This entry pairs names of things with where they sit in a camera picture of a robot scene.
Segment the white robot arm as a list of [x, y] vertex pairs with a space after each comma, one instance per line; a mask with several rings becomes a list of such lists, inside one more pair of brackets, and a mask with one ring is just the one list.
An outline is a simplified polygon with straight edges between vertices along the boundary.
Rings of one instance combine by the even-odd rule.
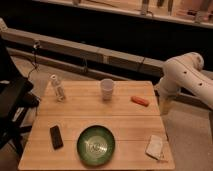
[[201, 73], [203, 57], [190, 52], [169, 58], [163, 64], [163, 76], [156, 84], [159, 109], [162, 115], [169, 112], [171, 101], [185, 88], [213, 110], [213, 80]]

